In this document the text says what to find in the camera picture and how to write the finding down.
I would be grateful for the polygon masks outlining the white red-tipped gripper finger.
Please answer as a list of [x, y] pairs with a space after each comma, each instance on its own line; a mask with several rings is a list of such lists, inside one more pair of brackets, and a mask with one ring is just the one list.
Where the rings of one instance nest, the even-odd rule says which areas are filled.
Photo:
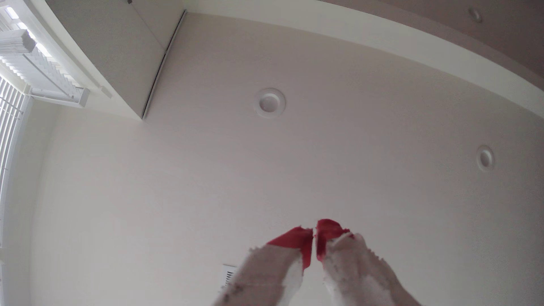
[[311, 264], [313, 229], [294, 227], [250, 249], [213, 305], [289, 305]]
[[360, 233], [321, 219], [316, 224], [316, 251], [334, 305], [420, 305]]

